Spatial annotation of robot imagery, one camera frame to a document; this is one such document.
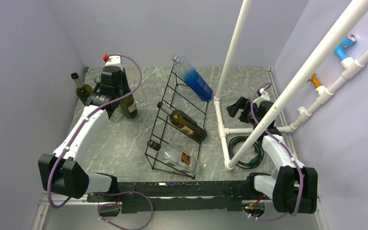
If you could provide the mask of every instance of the bottle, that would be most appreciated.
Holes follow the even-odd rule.
[[[173,69],[203,101],[212,99],[212,89],[185,57],[173,55]]]
[[[132,94],[127,98],[122,99],[119,105],[126,118],[132,119],[138,115],[138,109],[136,108],[136,102]]]
[[[170,117],[170,122],[183,133],[191,136],[197,141],[203,141],[207,137],[207,131],[201,128],[195,120],[181,110],[172,110],[163,102],[157,103],[157,107]]]
[[[147,146],[159,152],[159,160],[183,173],[195,176],[201,170],[201,164],[197,159],[181,151],[174,145],[162,146],[154,140],[149,140]]]
[[[71,78],[74,80],[77,88],[75,93],[77,94],[78,98],[82,101],[83,104],[87,102],[88,97],[92,94],[92,87],[84,84],[77,73],[72,73]]]

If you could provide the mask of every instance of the black bottle cap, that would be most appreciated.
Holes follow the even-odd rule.
[[[78,79],[79,78],[78,73],[72,73],[71,78],[72,79]]]
[[[147,142],[147,146],[149,146],[150,148],[152,148],[156,151],[159,151],[161,149],[161,145],[159,143],[157,143],[156,141],[154,141],[154,140],[149,140]]]

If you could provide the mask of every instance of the black metal wire rack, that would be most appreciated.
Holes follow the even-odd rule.
[[[170,83],[170,81],[172,80],[172,78],[175,80],[174,88],[173,88],[172,86],[170,86],[170,85],[169,85],[169,83]],[[205,110],[203,111],[202,109],[198,108],[196,105],[194,105],[191,101],[189,101],[187,98],[185,98],[181,93],[179,93],[179,92],[177,91],[177,87],[181,87],[181,86],[183,86],[183,87],[190,87],[190,86],[188,86],[188,85],[183,81],[183,79],[181,79],[181,78],[180,78],[180,76],[178,76],[178,74],[174,71],[174,68],[172,68],[172,70],[170,71],[169,79],[168,79],[167,84],[166,84],[166,87],[165,87],[165,89],[164,89],[164,93],[163,93],[163,97],[162,97],[161,101],[162,101],[163,103],[167,104],[168,106],[170,106],[172,109],[176,110],[176,109],[180,109],[180,108],[176,108],[176,107],[173,105],[173,104],[175,103],[174,99],[175,99],[176,97],[180,97],[180,99],[182,99],[182,100],[186,100],[190,105],[192,105],[194,108],[196,108],[198,111],[200,111],[200,112],[204,115],[204,121],[203,121],[203,124],[202,124],[202,127],[204,127],[204,126],[205,126],[205,119],[206,119],[206,117],[207,117],[207,109],[208,109],[208,103],[209,103],[209,101],[205,102],[205,103],[206,103],[206,106],[205,106]],[[165,96],[166,96],[166,92],[167,92],[167,90],[168,90],[169,88],[170,88],[171,90],[173,90],[173,94],[172,94],[171,100],[167,101],[167,100],[165,99]],[[176,129],[176,130],[178,130],[179,132],[181,132],[182,134],[186,135],[186,136],[187,136],[188,138],[190,138],[191,140],[193,140],[193,141],[195,141],[196,143],[198,143],[198,145],[199,145],[199,146],[198,146],[198,152],[197,152],[197,154],[196,154],[196,159],[198,160],[198,159],[199,159],[199,151],[200,151],[200,149],[201,149],[201,142],[200,142],[200,141],[198,141],[198,140],[196,140],[196,139],[194,139],[193,137],[191,137],[191,136],[189,136],[189,135],[185,134],[184,132],[182,132],[182,131],[181,131],[180,129],[178,129],[177,127],[173,126],[173,125],[170,123],[170,121],[169,121],[169,119],[168,119],[168,116],[167,116],[167,115],[165,115],[164,117],[165,117],[165,118],[163,118],[163,117],[161,116],[161,114],[160,114],[160,109],[159,109],[159,110],[158,110],[158,112],[157,112],[156,119],[154,120],[153,129],[151,130],[151,135],[150,135],[150,138],[149,138],[149,139],[152,139],[152,137],[155,137],[156,139],[158,139],[158,140],[159,140],[159,144],[161,144],[161,142],[164,142],[164,143],[166,143],[166,144],[169,144],[169,142],[167,142],[165,139],[163,139],[163,138],[165,138],[165,137],[166,137],[166,128],[167,128],[167,125],[169,125],[170,127],[174,128],[174,129]],[[158,121],[162,121],[162,122],[164,123],[163,131],[162,131],[162,133],[161,133],[161,136],[160,136],[160,137],[159,137],[159,136],[157,136],[157,135],[154,133],[154,129],[155,129],[156,124],[157,124],[157,122],[158,122]],[[180,170],[178,170],[178,169],[176,169],[176,168],[174,168],[174,167],[172,167],[172,166],[170,166],[170,165],[168,165],[168,164],[166,164],[166,163],[164,163],[164,162],[160,161],[159,159],[157,159],[157,157],[158,157],[158,155],[159,155],[159,152],[155,152],[155,153],[156,153],[156,155],[153,157],[153,156],[151,156],[151,155],[148,153],[148,150],[149,150],[149,148],[148,148],[148,147],[146,147],[146,150],[145,150],[145,156],[146,156],[147,160],[149,161],[149,164],[150,164],[150,166],[151,166],[151,169],[153,169],[153,170],[159,170],[159,171],[163,171],[163,172],[167,172],[167,173],[173,173],[173,174],[181,175],[181,176],[185,176],[185,177],[190,177],[190,178],[193,178],[193,179],[195,179],[195,178],[196,178],[195,176],[191,176],[191,175],[189,175],[189,174],[187,174],[187,173],[185,173],[185,172],[182,172],[182,171],[180,171]],[[157,168],[157,167],[155,166],[156,162],[159,162],[159,163],[161,163],[161,164],[163,164],[163,165],[165,165],[165,166],[167,166],[167,167],[171,168],[172,170],[171,170],[171,171],[168,171],[168,170],[164,170],[164,169]]]

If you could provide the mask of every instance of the orange nozzle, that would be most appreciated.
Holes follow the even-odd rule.
[[[309,82],[309,81],[311,81],[314,84],[315,88],[318,88],[318,87],[322,86],[322,84],[318,81],[317,76],[315,75],[315,73],[310,77],[310,79],[308,79],[307,82]]]

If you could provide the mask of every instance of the marble surface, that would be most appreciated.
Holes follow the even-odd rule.
[[[218,86],[222,67],[198,67],[196,69],[215,91]],[[101,70],[102,67],[89,68],[85,82],[94,87],[93,78],[99,76]],[[98,132],[88,149],[87,156],[82,164],[83,169],[88,173],[98,172],[115,175],[118,177],[118,181],[121,182],[194,181],[192,178],[152,170],[144,154],[147,147],[146,142],[150,138],[158,112],[156,104],[162,98],[170,70],[171,67],[142,68],[142,85],[134,93],[138,116],[135,119],[127,119],[123,117],[120,109],[117,109],[110,121]],[[133,88],[138,81],[138,71],[135,67],[127,67],[126,73],[129,84]],[[225,127],[251,127],[251,125],[242,123],[237,119],[240,112],[238,112],[235,118],[231,118],[225,108],[235,103],[240,96],[251,98],[254,91],[260,85],[269,81],[265,73],[265,68],[233,67],[230,69],[221,97],[221,112]],[[174,79],[169,84],[174,87]],[[191,89],[186,86],[179,86],[177,90],[200,109],[205,109],[207,103],[201,101]],[[165,100],[169,101],[172,93],[173,91],[168,89]],[[269,90],[269,93],[273,101],[274,93],[272,89]],[[185,111],[199,124],[203,124],[203,113],[199,112],[189,102],[179,96],[175,96],[173,106]],[[78,101],[72,127],[81,116],[82,109],[83,104]],[[162,112],[160,112],[160,116],[163,119],[166,118],[166,115],[163,116]],[[156,123],[154,133],[160,137],[163,127],[164,123],[159,120]],[[244,180],[250,172],[270,173],[274,169],[273,162],[270,160],[268,154],[265,154],[262,163],[255,169],[244,170],[235,167],[232,172],[225,171],[223,164],[224,158],[218,135],[217,118],[212,102],[207,107],[205,129],[208,132],[208,136],[201,143],[198,157],[202,169],[201,173],[196,176],[195,181]],[[227,137],[228,141],[235,136],[242,135],[229,135]],[[170,126],[166,127],[165,139],[169,143],[180,147],[184,152],[196,157],[199,145],[174,128]],[[149,149],[148,154],[156,156],[156,152],[152,149]],[[245,157],[244,161],[249,161],[252,158],[252,154],[251,150],[251,155]],[[156,163],[155,167],[168,170],[168,167],[160,163]]]

